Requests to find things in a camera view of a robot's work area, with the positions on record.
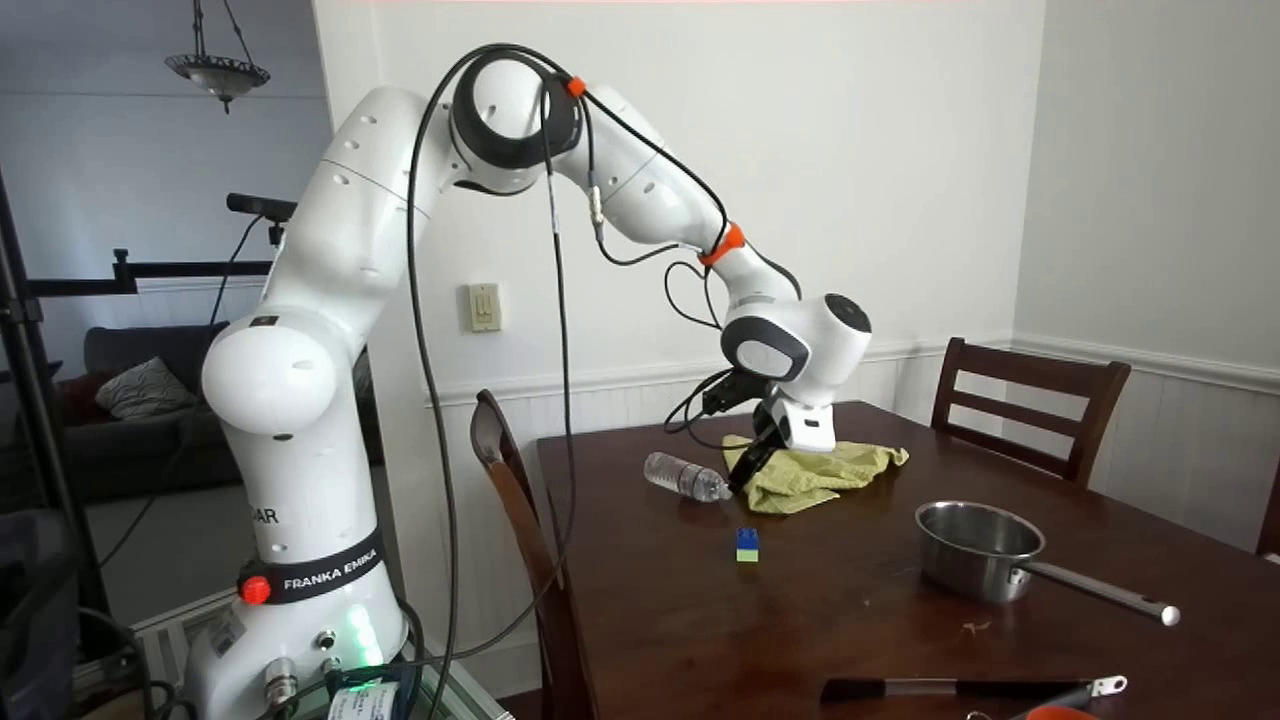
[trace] wall outlet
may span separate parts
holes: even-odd
[[[504,290],[499,284],[463,284],[463,328],[499,332],[504,328]]]

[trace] white wall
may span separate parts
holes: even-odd
[[[1280,3],[1051,0],[1016,335],[1135,363],[1094,488],[1251,549],[1280,457]]]
[[[264,61],[271,85],[219,111],[213,98],[166,68],[166,51],[4,51],[0,171],[28,278],[113,278],[113,249],[132,259],[230,259],[248,216],[230,191],[300,198],[328,143],[319,57]],[[244,249],[264,259],[267,237]],[[233,279],[224,317],[260,279]],[[162,279],[141,298],[44,301],[49,357],[81,372],[92,324],[204,324],[216,279]]]
[[[485,39],[537,46],[584,80],[620,88],[730,201],[758,249],[814,291],[840,290],[874,314],[880,339],[849,395],[904,406],[918,415],[925,402],[918,379],[928,376],[936,339],[1011,332],[1042,12],[1043,3],[1027,0],[693,9],[318,0],[332,116],[376,85],[428,98],[445,68]],[[722,363],[718,335],[664,309],[660,269],[617,273],[592,253],[584,203],[567,186],[555,186],[555,201],[584,425],[653,425],[682,395],[673,384],[693,389]],[[463,450],[474,389],[499,389],[529,442],[559,433],[544,187],[520,201],[445,198],[419,278],[452,409],[469,643],[525,610],[511,593],[525,585],[504,518]],[[457,328],[463,279],[510,290],[510,332]],[[380,324],[373,363],[409,601],[445,632],[441,462],[409,328],[399,301]],[[511,685],[499,670],[480,676],[491,688]]]

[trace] ceiling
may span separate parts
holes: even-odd
[[[260,66],[319,61],[312,0],[233,0]],[[213,57],[239,57],[224,0],[204,0]],[[125,51],[175,57],[192,47],[187,0],[0,0],[0,51]]]

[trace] yellow cloth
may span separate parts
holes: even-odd
[[[743,457],[748,438],[723,438],[730,468]],[[904,468],[904,450],[883,443],[836,443],[828,457],[771,452],[769,464],[748,481],[748,507],[766,518],[797,518],[815,505],[840,499],[849,488],[869,488],[889,468]]]

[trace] plastic bottle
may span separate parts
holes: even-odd
[[[643,481],[656,488],[668,488],[675,498],[693,498],[702,505],[722,505],[734,499],[734,488],[722,474],[706,468],[706,464],[687,464],[682,457],[668,452],[647,452],[643,457]]]

